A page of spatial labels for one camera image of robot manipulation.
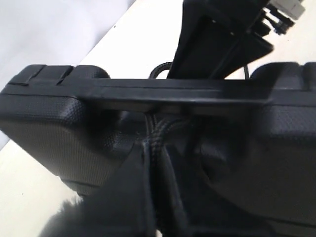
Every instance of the black cord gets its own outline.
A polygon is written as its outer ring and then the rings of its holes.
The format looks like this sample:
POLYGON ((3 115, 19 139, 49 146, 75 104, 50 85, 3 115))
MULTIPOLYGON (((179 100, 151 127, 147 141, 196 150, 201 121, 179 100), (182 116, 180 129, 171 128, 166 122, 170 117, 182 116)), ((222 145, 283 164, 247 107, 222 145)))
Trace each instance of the black cord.
POLYGON ((243 71, 245 72, 245 79, 249 80, 250 79, 250 75, 249 75, 249 68, 248 65, 243 67, 243 71))
POLYGON ((149 79, 156 79, 160 73, 162 73, 163 71, 166 70, 170 70, 172 65, 172 62, 168 62, 168 63, 163 63, 160 64, 159 66, 155 67, 155 69, 152 70, 152 72, 149 75, 149 79))

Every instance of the textured plastic surface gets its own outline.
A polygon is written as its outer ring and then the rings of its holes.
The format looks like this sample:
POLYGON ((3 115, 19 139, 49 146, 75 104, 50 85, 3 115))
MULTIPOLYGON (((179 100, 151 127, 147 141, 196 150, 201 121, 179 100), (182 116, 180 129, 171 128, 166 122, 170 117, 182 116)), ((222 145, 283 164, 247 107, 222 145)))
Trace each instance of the textured plastic surface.
MULTIPOLYGON (((135 140, 146 136, 143 114, 104 110, 96 103, 104 95, 96 89, 102 79, 93 78, 106 77, 96 67, 35 65, 14 77, 0 94, 0 129, 81 195, 98 189, 119 168, 135 140), (82 83, 91 80, 91 86, 78 84, 76 78, 82 83), (55 87, 69 88, 69 95, 54 96, 55 87), (89 93, 79 99, 73 94, 76 90, 89 93)), ((316 63, 265 65, 251 78, 239 103, 252 98, 258 87, 266 101, 239 116, 232 116, 234 112, 204 117, 192 157, 220 195, 266 218, 283 235, 314 236, 316 101, 302 98, 314 98, 316 63)), ((198 90, 203 91, 202 85, 197 83, 198 90)), ((236 92, 219 82, 209 90, 218 100, 227 96, 235 102, 236 92)), ((179 131, 168 141, 181 150, 186 135, 179 131)))

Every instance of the white table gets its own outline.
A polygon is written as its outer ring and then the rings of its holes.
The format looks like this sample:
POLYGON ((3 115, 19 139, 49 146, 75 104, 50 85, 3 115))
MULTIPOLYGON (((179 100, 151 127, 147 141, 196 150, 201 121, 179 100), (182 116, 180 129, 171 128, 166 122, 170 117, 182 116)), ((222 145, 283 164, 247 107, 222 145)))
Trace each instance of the white table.
MULTIPOLYGON (((304 1, 308 12, 285 37, 267 38, 276 50, 250 65, 272 61, 316 60, 316 2, 304 1)), ((99 66, 112 78, 145 79, 160 63, 172 61, 182 18, 182 0, 137 0, 81 64, 99 66)), ((230 78, 242 78, 241 71, 230 78)), ((0 235, 35 237, 64 200, 76 198, 58 177, 49 173, 10 141, 0 152, 0 235)))

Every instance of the cable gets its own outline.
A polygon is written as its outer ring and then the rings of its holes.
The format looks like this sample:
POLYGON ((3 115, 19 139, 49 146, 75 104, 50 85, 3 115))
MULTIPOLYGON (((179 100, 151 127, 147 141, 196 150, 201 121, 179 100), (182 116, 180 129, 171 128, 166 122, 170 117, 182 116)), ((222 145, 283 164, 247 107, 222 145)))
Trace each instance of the cable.
POLYGON ((248 68, 248 65, 246 65, 246 66, 243 67, 243 71, 245 72, 245 79, 246 79, 246 80, 249 80, 249 79, 250 79, 250 76, 249 76, 249 68, 248 68))
POLYGON ((149 79, 157 79, 160 73, 166 70, 170 70, 172 62, 163 63, 155 67, 149 75, 149 79))

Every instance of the white wall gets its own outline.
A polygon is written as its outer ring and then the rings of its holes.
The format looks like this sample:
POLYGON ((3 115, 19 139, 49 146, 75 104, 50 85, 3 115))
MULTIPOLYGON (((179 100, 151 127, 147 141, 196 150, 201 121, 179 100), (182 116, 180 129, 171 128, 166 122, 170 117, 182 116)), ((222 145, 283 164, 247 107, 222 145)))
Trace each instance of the white wall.
POLYGON ((78 64, 134 2, 0 0, 0 90, 29 64, 78 64))

